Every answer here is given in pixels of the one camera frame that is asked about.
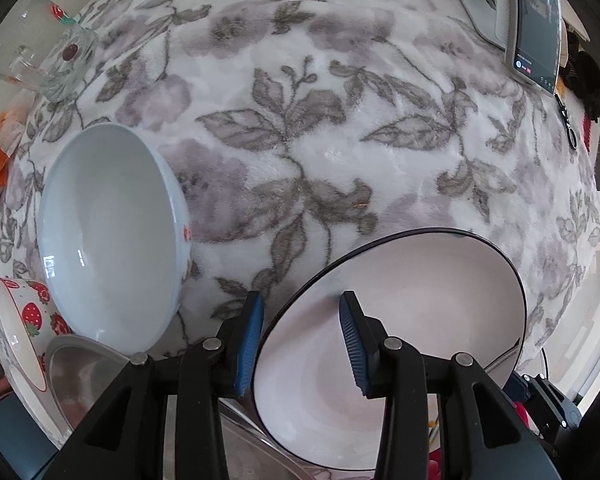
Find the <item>white plate black rim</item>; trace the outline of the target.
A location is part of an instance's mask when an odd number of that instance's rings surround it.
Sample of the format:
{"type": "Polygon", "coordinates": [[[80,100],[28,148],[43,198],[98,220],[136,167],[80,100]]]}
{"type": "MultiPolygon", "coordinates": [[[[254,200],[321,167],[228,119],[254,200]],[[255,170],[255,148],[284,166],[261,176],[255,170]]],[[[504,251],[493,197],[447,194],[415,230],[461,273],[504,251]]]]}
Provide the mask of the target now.
{"type": "Polygon", "coordinates": [[[469,353],[498,384],[519,360],[524,285],[488,240],[432,228],[349,252],[287,301],[254,368],[254,408],[265,431],[310,464],[345,471],[376,464],[384,404],[364,398],[354,382],[338,315],[347,290],[390,335],[438,358],[469,353]]]}

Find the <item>strawberry pattern round bowl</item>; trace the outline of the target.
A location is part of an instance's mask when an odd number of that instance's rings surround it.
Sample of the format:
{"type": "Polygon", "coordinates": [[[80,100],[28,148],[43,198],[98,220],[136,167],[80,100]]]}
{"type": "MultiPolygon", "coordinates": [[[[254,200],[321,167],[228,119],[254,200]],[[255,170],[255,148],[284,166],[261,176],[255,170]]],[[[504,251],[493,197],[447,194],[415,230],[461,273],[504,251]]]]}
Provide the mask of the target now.
{"type": "Polygon", "coordinates": [[[47,285],[22,278],[0,278],[0,324],[10,359],[9,382],[53,445],[70,434],[59,414],[46,376],[46,353],[58,336],[71,332],[47,285]]]}

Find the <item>small light blue bowl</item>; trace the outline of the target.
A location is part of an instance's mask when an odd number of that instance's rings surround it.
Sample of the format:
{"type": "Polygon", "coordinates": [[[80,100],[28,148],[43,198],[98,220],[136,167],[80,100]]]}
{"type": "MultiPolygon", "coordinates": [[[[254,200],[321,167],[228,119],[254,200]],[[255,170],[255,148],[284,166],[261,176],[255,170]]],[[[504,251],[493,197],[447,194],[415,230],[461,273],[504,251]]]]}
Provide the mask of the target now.
{"type": "Polygon", "coordinates": [[[38,248],[50,294],[77,334],[126,356],[152,347],[178,308],[191,247],[181,185],[133,130],[88,127],[48,170],[38,248]]]}

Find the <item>orange snack packet left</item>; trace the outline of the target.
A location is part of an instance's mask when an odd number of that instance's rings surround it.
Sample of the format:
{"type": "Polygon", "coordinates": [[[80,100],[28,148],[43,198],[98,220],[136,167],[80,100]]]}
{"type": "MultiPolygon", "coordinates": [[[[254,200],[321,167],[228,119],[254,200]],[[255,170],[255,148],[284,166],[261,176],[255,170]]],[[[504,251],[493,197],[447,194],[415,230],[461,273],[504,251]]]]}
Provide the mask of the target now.
{"type": "Polygon", "coordinates": [[[26,128],[29,108],[29,103],[14,103],[0,114],[0,192],[6,186],[8,165],[26,128]]]}

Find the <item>floral grey white tablecloth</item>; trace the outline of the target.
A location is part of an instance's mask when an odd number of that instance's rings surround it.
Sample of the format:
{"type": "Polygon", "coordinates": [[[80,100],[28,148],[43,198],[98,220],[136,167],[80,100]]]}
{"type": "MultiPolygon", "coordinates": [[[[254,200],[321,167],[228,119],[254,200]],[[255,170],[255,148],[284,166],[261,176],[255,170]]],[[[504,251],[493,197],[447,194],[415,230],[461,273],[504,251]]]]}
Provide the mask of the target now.
{"type": "Polygon", "coordinates": [[[31,110],[0,199],[0,276],[43,277],[50,165],[117,122],[158,143],[190,211],[163,356],[251,289],[274,316],[353,248],[424,226],[479,234],[516,266],[522,362],[550,338],[600,236],[592,162],[458,0],[91,0],[79,17],[95,62],[68,99],[31,110]]]}

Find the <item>clear glass mug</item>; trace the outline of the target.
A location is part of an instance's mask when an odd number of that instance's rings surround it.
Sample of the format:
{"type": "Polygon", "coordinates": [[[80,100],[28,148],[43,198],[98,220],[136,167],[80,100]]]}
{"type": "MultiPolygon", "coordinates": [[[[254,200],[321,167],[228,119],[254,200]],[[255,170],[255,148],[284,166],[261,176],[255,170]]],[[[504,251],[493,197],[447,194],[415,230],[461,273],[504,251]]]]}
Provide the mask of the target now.
{"type": "Polygon", "coordinates": [[[0,43],[0,79],[64,100],[90,68],[98,45],[85,28],[52,0],[31,0],[0,43]]]}

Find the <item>smartphone on stand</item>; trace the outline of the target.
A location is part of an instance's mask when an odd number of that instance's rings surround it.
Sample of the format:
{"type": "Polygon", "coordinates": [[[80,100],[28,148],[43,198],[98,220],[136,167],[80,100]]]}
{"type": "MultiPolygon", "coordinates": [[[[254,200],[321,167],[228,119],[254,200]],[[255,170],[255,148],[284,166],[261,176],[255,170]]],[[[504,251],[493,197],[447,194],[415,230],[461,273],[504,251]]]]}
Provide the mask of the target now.
{"type": "Polygon", "coordinates": [[[505,55],[516,79],[554,96],[561,46],[559,0],[509,0],[505,55]]]}

